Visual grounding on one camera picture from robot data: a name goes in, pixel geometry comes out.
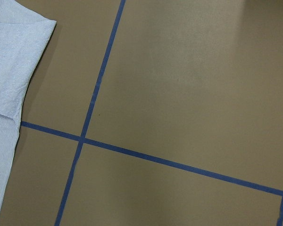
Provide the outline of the blue white striped shirt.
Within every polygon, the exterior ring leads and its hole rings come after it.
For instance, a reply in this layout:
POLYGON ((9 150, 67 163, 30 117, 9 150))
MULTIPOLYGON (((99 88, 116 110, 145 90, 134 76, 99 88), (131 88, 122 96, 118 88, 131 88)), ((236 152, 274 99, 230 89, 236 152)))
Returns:
POLYGON ((0 210, 27 87, 55 26, 14 0, 0 0, 0 210))

